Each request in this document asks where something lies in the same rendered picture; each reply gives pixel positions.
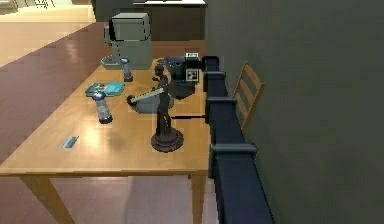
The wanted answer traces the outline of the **grey round bowl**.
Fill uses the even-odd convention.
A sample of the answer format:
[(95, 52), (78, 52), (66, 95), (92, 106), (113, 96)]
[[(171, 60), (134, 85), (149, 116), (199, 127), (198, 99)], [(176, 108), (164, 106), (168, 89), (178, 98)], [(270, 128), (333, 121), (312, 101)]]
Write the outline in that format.
[(165, 114), (170, 108), (172, 97), (170, 94), (160, 94), (158, 96), (150, 97), (139, 101), (135, 107), (140, 114)]

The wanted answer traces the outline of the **wooden slatted chair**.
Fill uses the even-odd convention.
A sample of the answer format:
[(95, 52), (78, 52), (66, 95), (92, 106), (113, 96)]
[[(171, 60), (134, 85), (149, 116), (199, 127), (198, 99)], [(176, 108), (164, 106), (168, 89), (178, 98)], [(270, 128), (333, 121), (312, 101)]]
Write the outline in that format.
[(256, 105), (262, 97), (266, 84), (262, 82), (249, 65), (248, 61), (243, 63), (241, 72), (233, 92), (233, 97), (237, 100), (237, 108), (242, 117), (240, 128), (246, 131), (250, 118), (252, 117)]

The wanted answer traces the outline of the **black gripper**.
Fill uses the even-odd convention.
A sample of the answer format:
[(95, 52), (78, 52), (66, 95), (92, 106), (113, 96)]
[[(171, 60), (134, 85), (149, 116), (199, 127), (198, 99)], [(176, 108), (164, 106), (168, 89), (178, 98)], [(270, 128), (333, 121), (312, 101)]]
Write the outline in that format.
[[(168, 90), (172, 97), (181, 100), (195, 93), (195, 85), (198, 83), (198, 56), (167, 56), (165, 58), (166, 69), (168, 70), (171, 81)], [(141, 95), (129, 95), (127, 103), (136, 105), (139, 101), (164, 94), (163, 87), (155, 88)]]

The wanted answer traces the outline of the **grey coffee machine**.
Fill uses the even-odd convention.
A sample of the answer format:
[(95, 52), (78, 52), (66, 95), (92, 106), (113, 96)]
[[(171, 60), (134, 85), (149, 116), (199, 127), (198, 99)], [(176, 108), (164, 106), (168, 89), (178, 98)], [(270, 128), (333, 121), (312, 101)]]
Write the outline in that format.
[(112, 47), (113, 56), (130, 60), (133, 70), (147, 70), (153, 61), (150, 20), (147, 13), (119, 13), (104, 28), (104, 41)]

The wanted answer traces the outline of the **wooden table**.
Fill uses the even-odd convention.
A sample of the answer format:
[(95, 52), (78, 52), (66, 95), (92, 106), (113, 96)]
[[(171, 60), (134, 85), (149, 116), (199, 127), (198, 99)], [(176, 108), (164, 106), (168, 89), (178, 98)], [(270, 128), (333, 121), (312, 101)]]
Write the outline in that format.
[[(202, 224), (208, 171), (209, 127), (201, 119), (176, 120), (184, 135), (183, 146), (161, 153), (151, 146), (156, 116), (138, 114), (126, 103), (130, 94), (151, 87), (153, 70), (135, 70), (134, 81), (120, 97), (108, 101), (113, 122), (101, 124), (86, 88), (97, 81), (117, 81), (117, 70), (98, 67), (4, 161), (0, 176), (16, 176), (31, 190), (58, 224), (75, 224), (51, 183), (58, 177), (127, 177), (189, 175), (193, 224)], [(72, 148), (62, 148), (70, 136), (78, 136)]]

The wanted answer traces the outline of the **teal book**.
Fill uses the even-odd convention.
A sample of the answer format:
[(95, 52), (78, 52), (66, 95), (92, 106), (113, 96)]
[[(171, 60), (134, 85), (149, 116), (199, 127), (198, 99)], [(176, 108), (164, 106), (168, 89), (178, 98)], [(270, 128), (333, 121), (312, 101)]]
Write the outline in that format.
[(106, 97), (114, 97), (119, 96), (124, 88), (123, 82), (95, 82), (86, 89), (85, 95), (93, 97), (95, 94), (99, 95), (103, 92)]

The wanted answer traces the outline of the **dark cabinet with white top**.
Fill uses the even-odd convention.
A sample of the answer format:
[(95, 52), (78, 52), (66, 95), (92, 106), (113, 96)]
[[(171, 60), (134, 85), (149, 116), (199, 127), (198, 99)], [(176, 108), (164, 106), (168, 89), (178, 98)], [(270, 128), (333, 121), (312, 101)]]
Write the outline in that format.
[(154, 41), (204, 39), (204, 0), (134, 0), (134, 7), (149, 14)]

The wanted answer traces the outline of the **dark brown human statue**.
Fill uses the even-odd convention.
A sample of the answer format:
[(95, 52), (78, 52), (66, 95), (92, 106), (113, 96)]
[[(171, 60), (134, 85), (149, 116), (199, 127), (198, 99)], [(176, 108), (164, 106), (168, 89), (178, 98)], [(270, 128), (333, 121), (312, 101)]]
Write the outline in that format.
[(153, 148), (159, 152), (173, 152), (183, 145), (183, 134), (171, 126), (169, 116), (170, 95), (168, 93), (168, 78), (164, 74), (164, 67), (157, 64), (154, 68), (153, 81), (158, 82), (158, 89), (163, 92), (159, 94), (160, 103), (157, 107), (156, 133), (151, 138)]

